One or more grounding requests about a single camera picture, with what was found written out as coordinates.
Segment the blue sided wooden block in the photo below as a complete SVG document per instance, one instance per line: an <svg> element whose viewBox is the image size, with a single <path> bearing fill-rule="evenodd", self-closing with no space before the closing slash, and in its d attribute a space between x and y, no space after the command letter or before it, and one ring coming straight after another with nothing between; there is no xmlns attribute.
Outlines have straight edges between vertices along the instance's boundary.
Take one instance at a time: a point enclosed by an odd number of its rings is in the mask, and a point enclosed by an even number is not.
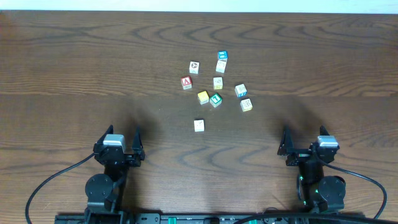
<svg viewBox="0 0 398 224"><path fill-rule="evenodd" d="M234 91L238 98L246 96L248 92L246 86L243 83L240 85L236 85Z"/></svg>

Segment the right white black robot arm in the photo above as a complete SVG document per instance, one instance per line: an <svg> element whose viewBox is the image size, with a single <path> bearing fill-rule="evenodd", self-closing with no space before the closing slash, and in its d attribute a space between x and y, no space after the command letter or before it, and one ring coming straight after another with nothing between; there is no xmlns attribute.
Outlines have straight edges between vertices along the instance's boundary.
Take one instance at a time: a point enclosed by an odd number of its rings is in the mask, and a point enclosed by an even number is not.
<svg viewBox="0 0 398 224"><path fill-rule="evenodd" d="M320 135L308 148L294 146L288 127L284 128L277 154L285 156L287 166L297 166L297 195L309 210L335 213L345 207L345 180L339 176L325 176L323 168L334 161L340 146L336 138L320 127Z"/></svg>

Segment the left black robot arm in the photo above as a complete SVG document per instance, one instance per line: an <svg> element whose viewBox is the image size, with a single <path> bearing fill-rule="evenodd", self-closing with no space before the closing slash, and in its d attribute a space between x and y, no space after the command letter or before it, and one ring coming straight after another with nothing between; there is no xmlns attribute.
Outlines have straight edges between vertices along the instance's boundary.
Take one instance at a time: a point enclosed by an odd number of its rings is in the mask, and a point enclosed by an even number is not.
<svg viewBox="0 0 398 224"><path fill-rule="evenodd" d="M83 223L133 222L134 217L121 208L121 202L129 169L139 167L146 156L140 130L136 129L131 152L127 152L124 136L115 134L111 125L94 144L93 154L95 160L104 166L104 172L86 182L88 201Z"/></svg>

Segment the gift picture wooden block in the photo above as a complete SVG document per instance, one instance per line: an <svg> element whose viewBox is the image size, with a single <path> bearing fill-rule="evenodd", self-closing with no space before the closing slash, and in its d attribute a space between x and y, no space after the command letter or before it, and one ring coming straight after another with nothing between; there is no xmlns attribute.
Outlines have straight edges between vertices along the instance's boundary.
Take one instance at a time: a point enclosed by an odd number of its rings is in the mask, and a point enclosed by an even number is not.
<svg viewBox="0 0 398 224"><path fill-rule="evenodd" d="M252 110L252 103L249 98L241 100L240 106L243 112Z"/></svg>

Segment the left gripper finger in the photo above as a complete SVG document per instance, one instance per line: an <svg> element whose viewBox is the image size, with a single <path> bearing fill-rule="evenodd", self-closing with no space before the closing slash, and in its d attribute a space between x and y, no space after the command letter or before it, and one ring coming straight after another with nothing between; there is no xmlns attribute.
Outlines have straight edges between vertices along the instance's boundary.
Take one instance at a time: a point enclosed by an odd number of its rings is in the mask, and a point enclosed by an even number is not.
<svg viewBox="0 0 398 224"><path fill-rule="evenodd" d="M103 141L104 141L104 139L105 139L105 137L108 135L108 134L113 134L113 131L114 131L114 128L113 128L113 125L111 124L108 128L107 128L107 130L105 131L105 133L97 140L97 144L103 144Z"/></svg>
<svg viewBox="0 0 398 224"><path fill-rule="evenodd" d="M144 152L139 127L136 128L131 149L135 154L142 154Z"/></svg>

